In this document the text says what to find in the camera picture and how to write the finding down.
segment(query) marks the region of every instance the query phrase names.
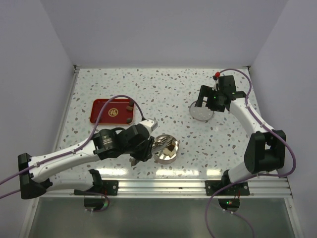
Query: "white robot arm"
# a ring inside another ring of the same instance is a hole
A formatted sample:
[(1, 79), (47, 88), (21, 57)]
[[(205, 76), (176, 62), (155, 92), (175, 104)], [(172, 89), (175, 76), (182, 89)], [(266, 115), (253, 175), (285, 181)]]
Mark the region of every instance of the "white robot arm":
[[(195, 106), (201, 107), (204, 97), (207, 97), (206, 107), (217, 112), (224, 112), (225, 109), (230, 111), (242, 124), (250, 138), (244, 161), (223, 173), (221, 186), (224, 187), (260, 172), (270, 172), (282, 168), (284, 166), (285, 145), (262, 126), (265, 124), (271, 130), (273, 127), (262, 119), (250, 102), (246, 105), (246, 94), (243, 91), (236, 91), (232, 75), (214, 77), (214, 79), (216, 83), (213, 88), (201, 86)], [(255, 120), (248, 108), (252, 110), (261, 123)], [(274, 132), (284, 140), (286, 139), (282, 130), (274, 130)]]
[(20, 175), (21, 198), (31, 199), (47, 191), (60, 189), (102, 193), (103, 182), (96, 170), (89, 170), (84, 175), (69, 174), (64, 178), (60, 178), (57, 173), (80, 164), (117, 158), (122, 154), (130, 154), (136, 162), (145, 162), (152, 157), (154, 138), (151, 133), (157, 126), (156, 120), (146, 119), (127, 129), (102, 129), (89, 141), (88, 138), (51, 154), (34, 157), (27, 153), (19, 155), (19, 171), (32, 167)]

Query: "speckled countertop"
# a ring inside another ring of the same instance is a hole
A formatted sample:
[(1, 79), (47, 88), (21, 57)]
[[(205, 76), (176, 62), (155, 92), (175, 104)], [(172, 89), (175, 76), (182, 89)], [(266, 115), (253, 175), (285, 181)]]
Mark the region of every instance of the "speckled countertop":
[[(215, 113), (207, 122), (193, 119), (189, 106), (197, 100), (202, 84), (213, 86), (212, 76), (220, 69), (115, 68), (80, 69), (73, 98), (63, 128), (59, 148), (66, 148), (88, 137), (93, 125), (89, 121), (95, 99), (125, 94), (136, 100), (147, 118), (158, 120), (156, 137), (171, 134), (180, 141), (180, 153), (170, 165), (154, 159), (131, 167), (130, 156), (105, 159), (74, 167), (64, 173), (82, 173), (98, 169), (103, 178), (126, 179), (214, 179), (224, 170), (243, 161), (248, 144), (246, 132), (229, 112)], [(233, 74), (238, 90), (248, 91), (248, 81)], [(252, 90), (250, 101), (259, 112)], [(141, 119), (135, 111), (134, 122)], [(98, 129), (111, 128), (99, 126)]]

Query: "metal bowl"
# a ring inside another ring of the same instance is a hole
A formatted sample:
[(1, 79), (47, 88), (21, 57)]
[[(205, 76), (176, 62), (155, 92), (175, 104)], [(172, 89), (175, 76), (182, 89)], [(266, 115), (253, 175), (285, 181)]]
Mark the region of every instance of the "metal bowl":
[(152, 146), (153, 158), (160, 164), (168, 165), (176, 160), (179, 143), (171, 135), (160, 135), (155, 138)]

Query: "red tray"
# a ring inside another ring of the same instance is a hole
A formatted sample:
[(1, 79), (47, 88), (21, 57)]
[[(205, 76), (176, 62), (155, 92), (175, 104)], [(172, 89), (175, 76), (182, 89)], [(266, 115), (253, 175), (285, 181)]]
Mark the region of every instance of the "red tray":
[[(96, 99), (91, 110), (90, 122), (96, 123), (97, 117), (103, 105), (108, 99)], [(98, 125), (129, 125), (133, 121), (134, 104), (131, 105), (133, 110), (127, 110), (129, 99), (114, 99), (104, 109)]]

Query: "cable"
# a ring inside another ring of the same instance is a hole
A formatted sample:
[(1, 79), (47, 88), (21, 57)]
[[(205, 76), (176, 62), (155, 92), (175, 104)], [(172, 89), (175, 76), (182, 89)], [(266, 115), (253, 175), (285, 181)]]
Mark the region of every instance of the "cable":
[(231, 215), (234, 215), (234, 216), (239, 217), (239, 218), (241, 218), (242, 220), (244, 220), (244, 221), (247, 223), (247, 225), (250, 227), (250, 229), (251, 229), (251, 231), (252, 231), (252, 234), (254, 234), (253, 237), (255, 237), (255, 231), (254, 231), (254, 229), (253, 229), (251, 223), (250, 223), (248, 220), (246, 220), (243, 216), (241, 216), (240, 214), (238, 214), (238, 213), (236, 213), (236, 212), (231, 212), (231, 211), (225, 210), (225, 209), (223, 209), (223, 208), (217, 206), (216, 204), (211, 204), (211, 206), (214, 207), (215, 209), (221, 209), (223, 212), (230, 213)]
[(15, 190), (15, 191), (9, 192), (9, 193), (7, 193), (7, 194), (5, 194), (5, 195), (0, 196), (0, 199), (3, 199), (3, 198), (5, 198), (5, 197), (8, 197), (8, 196), (10, 196), (10, 195), (12, 195), (12, 194), (15, 194), (15, 193), (19, 192), (19, 191), (20, 191), (20, 190), (17, 189), (17, 190)]
[[(87, 140), (86, 140), (82, 145), (80, 145), (80, 146), (78, 146), (76, 149), (74, 149), (75, 152), (78, 151), (78, 150), (81, 150), (82, 148), (84, 148), (84, 147), (89, 143), (89, 141), (90, 141), (90, 140), (92, 139), (92, 137), (94, 136), (94, 133), (95, 133), (95, 131), (96, 131), (96, 129), (97, 129), (98, 123), (99, 123), (99, 121), (100, 121), (100, 119), (101, 119), (101, 116), (102, 116), (102, 114), (103, 114), (104, 109), (107, 107), (107, 105), (108, 105), (113, 99), (120, 98), (120, 97), (130, 99), (132, 102), (134, 102), (134, 104), (137, 106), (137, 108), (138, 108), (139, 111), (140, 111), (141, 118), (142, 118), (141, 120), (144, 120), (143, 112), (142, 112), (140, 106), (137, 104), (136, 101), (134, 101), (132, 98), (130, 98), (129, 96), (126, 96), (126, 95), (113, 96), (112, 98), (110, 98), (110, 99), (103, 105), (103, 107), (101, 108), (101, 110), (100, 110), (100, 112), (99, 112), (99, 115), (98, 115), (98, 117), (97, 117), (97, 120), (96, 120), (96, 122), (95, 122), (94, 128), (93, 128), (93, 130), (91, 131), (89, 137), (87, 138)], [(44, 164), (44, 163), (46, 163), (46, 162), (48, 162), (48, 161), (51, 161), (51, 160), (54, 160), (54, 159), (58, 159), (58, 158), (63, 157), (63, 156), (67, 156), (67, 155), (70, 155), (70, 154), (72, 154), (72, 153), (73, 153), (72, 151), (68, 151), (68, 152), (65, 152), (65, 153), (62, 153), (62, 154), (59, 154), (59, 155), (56, 155), (56, 156), (52, 156), (52, 157), (50, 157), (50, 158), (47, 158), (47, 159), (45, 159), (45, 160), (42, 160), (42, 161), (38, 162), (37, 164), (38, 164), (38, 166), (39, 166), (39, 165), (42, 165), (42, 164)], [(25, 172), (31, 170), (31, 169), (34, 168), (34, 167), (35, 167), (34, 165), (31, 165), (31, 166), (29, 166), (29, 167), (27, 167), (27, 168), (25, 168), (25, 169), (23, 169), (23, 170), (21, 170), (21, 171), (15, 173), (15, 174), (13, 174), (13, 175), (11, 175), (11, 176), (5, 178), (4, 180), (2, 180), (2, 181), (0, 182), (0, 185), (4, 184), (5, 182), (7, 182), (7, 181), (13, 179), (14, 177), (16, 177), (16, 176), (18, 176), (18, 175), (21, 175), (21, 174), (23, 174), (23, 173), (25, 173)], [(5, 195), (1, 196), (0, 199), (2, 199), (2, 198), (4, 198), (4, 197), (7, 197), (7, 196), (9, 196), (9, 195), (11, 195), (11, 194), (12, 194), (12, 193), (10, 193), (10, 194), (9, 194), (9, 193), (8, 193), (8, 194), (5, 194)]]
[[(229, 70), (236, 71), (236, 72), (242, 74), (242, 75), (245, 76), (246, 79), (248, 80), (248, 82), (249, 82), (249, 91), (248, 91), (247, 96), (246, 96), (246, 98), (245, 98), (245, 103), (246, 103), (246, 106), (247, 106), (247, 108), (248, 108), (248, 111), (250, 112), (250, 114), (254, 117), (254, 119), (255, 119), (258, 123), (262, 124), (262, 127), (263, 127), (265, 130), (267, 130), (268, 132), (270, 132), (274, 137), (276, 137), (279, 141), (281, 141), (281, 142), (286, 146), (286, 148), (288, 149), (288, 151), (290, 152), (290, 154), (291, 154), (291, 156), (292, 156), (292, 159), (293, 159), (293, 167), (292, 167), (292, 169), (291, 169), (289, 172), (287, 172), (287, 173), (285, 173), (285, 174), (282, 174), (282, 175), (272, 175), (272, 174), (264, 174), (264, 173), (260, 173), (260, 174), (257, 174), (257, 175), (251, 175), (251, 176), (248, 176), (247, 178), (244, 178), (244, 179), (238, 180), (238, 181), (236, 181), (236, 182), (233, 182), (233, 183), (231, 183), (231, 184), (228, 184), (227, 186), (225, 186), (225, 187), (219, 189), (218, 191), (216, 191), (216, 192), (210, 197), (210, 199), (209, 199), (209, 201), (208, 201), (208, 203), (207, 203), (206, 209), (205, 209), (205, 224), (206, 224), (206, 227), (207, 227), (207, 229), (208, 229), (208, 231), (209, 231), (211, 237), (213, 237), (213, 238), (215, 238), (215, 236), (214, 236), (214, 234), (213, 234), (213, 232), (212, 232), (212, 230), (210, 229), (209, 224), (208, 224), (208, 208), (209, 208), (209, 206), (210, 206), (210, 204), (211, 204), (212, 199), (213, 199), (217, 194), (219, 194), (220, 192), (222, 192), (222, 191), (226, 190), (227, 188), (230, 188), (230, 187), (232, 187), (232, 186), (234, 186), (234, 185), (236, 185), (236, 184), (238, 184), (238, 183), (245, 182), (245, 181), (247, 181), (247, 180), (249, 180), (249, 179), (252, 179), (252, 178), (254, 178), (254, 177), (257, 177), (257, 176), (272, 176), (272, 177), (280, 177), (280, 178), (289, 176), (290, 174), (292, 174), (292, 173), (295, 171), (296, 165), (297, 165), (297, 163), (296, 163), (296, 157), (295, 157), (294, 151), (291, 149), (290, 145), (289, 145), (286, 141), (284, 141), (279, 135), (277, 135), (274, 131), (272, 131), (271, 129), (269, 129), (267, 126), (263, 125), (263, 122), (254, 114), (254, 112), (251, 110), (251, 108), (248, 107), (248, 104), (249, 104), (249, 103), (248, 103), (248, 99), (249, 99), (249, 95), (250, 95), (251, 90), (252, 90), (252, 82), (251, 82), (250, 78), (249, 78), (244, 72), (242, 72), (242, 71), (240, 71), (240, 70), (238, 70), (238, 69), (235, 69), (235, 68), (227, 68), (227, 69), (224, 69), (224, 70), (220, 71), (219, 74), (218, 74), (218, 72), (217, 72), (216, 75), (220, 76), (221, 73), (226, 72), (226, 71), (229, 71)], [(244, 217), (242, 217), (241, 215), (237, 215), (237, 216), (240, 217), (241, 219), (243, 219), (243, 220), (249, 225), (249, 227), (250, 227), (251, 230), (252, 230), (252, 237), (255, 238), (254, 228), (252, 227), (251, 223), (250, 223), (247, 219), (245, 219)]]
[(240, 200), (240, 190), (237, 192), (237, 194), (238, 194), (238, 198), (237, 199)]
[(87, 194), (96, 195), (96, 196), (102, 196), (102, 197), (104, 197), (106, 199), (106, 202), (104, 202), (104, 206), (103, 206), (102, 209), (96, 210), (96, 211), (94, 211), (93, 209), (86, 209), (87, 211), (89, 211), (89, 212), (103, 212), (103, 211), (108, 209), (108, 207), (110, 205), (110, 199), (105, 194), (97, 193), (97, 192), (87, 192)]

